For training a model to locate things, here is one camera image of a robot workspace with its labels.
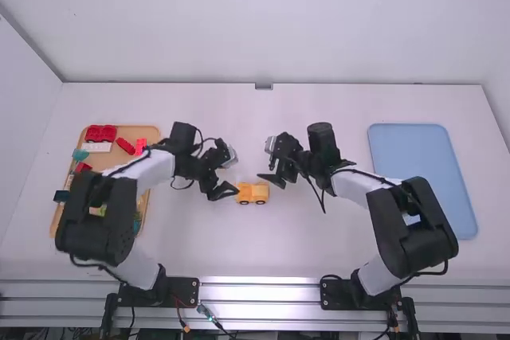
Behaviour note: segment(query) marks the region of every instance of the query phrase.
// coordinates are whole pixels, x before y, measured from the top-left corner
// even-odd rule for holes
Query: white wall
[[[67,80],[482,83],[510,143],[510,0],[0,3]]]
[[[0,240],[61,86],[46,64],[0,15]]]

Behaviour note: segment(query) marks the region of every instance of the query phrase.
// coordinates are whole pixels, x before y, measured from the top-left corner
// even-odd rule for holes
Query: yellow toy car
[[[240,182],[236,187],[239,189],[239,194],[236,194],[236,202],[241,205],[248,205],[250,202],[263,205],[269,199],[269,184],[266,182],[256,184]]]

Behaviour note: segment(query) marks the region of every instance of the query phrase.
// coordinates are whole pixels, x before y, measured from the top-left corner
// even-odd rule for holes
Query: metal frame
[[[386,328],[377,311],[322,311],[318,279],[202,277],[200,300],[227,330],[372,331]],[[0,326],[98,327],[115,281],[2,279]],[[510,281],[434,280],[402,287],[411,296],[422,332],[510,333]],[[136,308],[134,327],[180,328],[173,308]],[[214,329],[195,310],[182,310],[192,329]],[[126,327],[131,309],[119,308],[114,326]]]

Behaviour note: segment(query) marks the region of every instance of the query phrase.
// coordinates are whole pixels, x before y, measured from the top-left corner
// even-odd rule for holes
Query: red lego brick
[[[104,143],[112,143],[117,135],[117,127],[113,125],[104,125],[101,129],[101,141]]]
[[[115,142],[129,155],[133,155],[136,152],[135,147],[132,146],[128,141],[126,141],[122,137],[116,139]]]
[[[101,125],[91,125],[88,127],[85,133],[85,141],[88,143],[100,143],[101,142]]]
[[[85,162],[78,162],[76,165],[76,169],[74,170],[75,173],[80,173],[83,170],[91,170],[92,166],[87,165]]]
[[[143,149],[147,146],[147,139],[137,139],[135,147],[135,155],[142,155]]]

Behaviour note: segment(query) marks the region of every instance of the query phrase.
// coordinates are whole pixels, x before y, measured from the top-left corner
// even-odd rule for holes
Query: blue tray
[[[477,220],[464,179],[441,125],[376,123],[368,129],[375,172],[392,178],[422,176],[429,181],[457,239],[473,239]],[[415,217],[406,217],[407,224]]]

